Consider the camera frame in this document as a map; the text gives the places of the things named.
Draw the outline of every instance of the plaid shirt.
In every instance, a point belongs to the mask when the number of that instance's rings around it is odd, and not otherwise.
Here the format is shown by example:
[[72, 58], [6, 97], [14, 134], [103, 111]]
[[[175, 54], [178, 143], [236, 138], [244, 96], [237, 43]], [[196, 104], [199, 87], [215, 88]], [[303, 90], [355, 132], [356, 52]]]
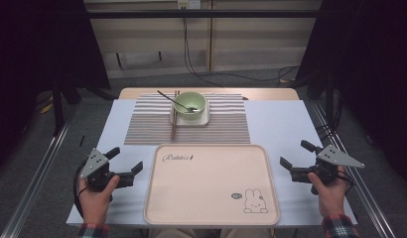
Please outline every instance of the plaid shirt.
[[322, 222], [327, 238], [358, 238], [358, 232], [346, 215], [330, 215]]
[[[327, 238], [358, 238], [358, 233], [349, 217], [330, 215], [322, 222]], [[82, 224], [77, 238], [107, 238], [110, 228], [106, 225]]]

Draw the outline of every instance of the white tabletop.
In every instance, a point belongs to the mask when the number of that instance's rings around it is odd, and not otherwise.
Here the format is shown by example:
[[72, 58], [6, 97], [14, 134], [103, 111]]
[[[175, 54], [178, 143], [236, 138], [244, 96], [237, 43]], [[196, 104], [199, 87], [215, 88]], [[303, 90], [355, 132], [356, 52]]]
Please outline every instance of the white tabletop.
[[[143, 161], [144, 169], [131, 187], [113, 192], [113, 201], [107, 213], [107, 224], [136, 227], [153, 227], [144, 218], [145, 201], [152, 162], [157, 146], [124, 146], [135, 100], [115, 100], [97, 149], [106, 153], [120, 147], [120, 154], [110, 161], [110, 170], [129, 172]], [[311, 184], [292, 182], [287, 170], [280, 166], [284, 157], [295, 167], [309, 167], [315, 163], [315, 154], [300, 146], [302, 140], [322, 146], [303, 101], [244, 101], [251, 144], [263, 147], [268, 155], [275, 183], [280, 219], [275, 227], [320, 225], [318, 197], [310, 192]], [[345, 214], [356, 224], [351, 208], [344, 202]], [[75, 207], [67, 224], [79, 225], [82, 218]]]

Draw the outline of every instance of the spoon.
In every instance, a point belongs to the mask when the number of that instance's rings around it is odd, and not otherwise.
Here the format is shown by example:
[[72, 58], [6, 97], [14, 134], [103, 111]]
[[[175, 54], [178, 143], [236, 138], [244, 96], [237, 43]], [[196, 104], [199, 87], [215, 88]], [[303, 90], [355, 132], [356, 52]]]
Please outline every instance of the spoon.
[[186, 106], [180, 104], [179, 102], [173, 100], [172, 98], [170, 98], [170, 97], [167, 96], [166, 94], [162, 93], [161, 91], [159, 91], [159, 90], [157, 90], [157, 91], [158, 91], [158, 93], [160, 93], [161, 95], [163, 95], [164, 97], [166, 97], [167, 99], [169, 99], [170, 101], [172, 101], [172, 102], [178, 104], [179, 106], [182, 106], [182, 107], [186, 108], [186, 110], [188, 110], [189, 112], [199, 112], [199, 111], [200, 111], [200, 110], [197, 109], [196, 107], [186, 107]]

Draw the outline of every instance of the bowl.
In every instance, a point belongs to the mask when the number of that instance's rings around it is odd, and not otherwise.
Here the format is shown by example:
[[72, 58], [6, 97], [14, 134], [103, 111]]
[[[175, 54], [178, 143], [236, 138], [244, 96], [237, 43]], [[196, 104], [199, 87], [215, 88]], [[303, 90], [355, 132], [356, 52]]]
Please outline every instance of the bowl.
[[185, 120], [196, 120], [201, 118], [204, 110], [206, 109], [206, 99], [204, 98], [204, 96], [197, 92], [182, 92], [176, 97], [175, 101], [188, 108], [197, 108], [198, 112], [191, 112], [185, 107], [174, 103], [174, 107], [176, 112], [178, 113], [178, 116], [182, 117]]

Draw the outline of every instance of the striped placemat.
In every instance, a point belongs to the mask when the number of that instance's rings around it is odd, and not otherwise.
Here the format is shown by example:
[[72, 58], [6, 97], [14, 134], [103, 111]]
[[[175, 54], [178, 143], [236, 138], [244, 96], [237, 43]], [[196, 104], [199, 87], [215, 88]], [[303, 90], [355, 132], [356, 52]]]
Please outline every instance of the striped placemat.
[[178, 127], [171, 140], [172, 103], [158, 93], [141, 94], [132, 113], [125, 145], [250, 144], [241, 94], [202, 93], [209, 102], [209, 122], [198, 127]]

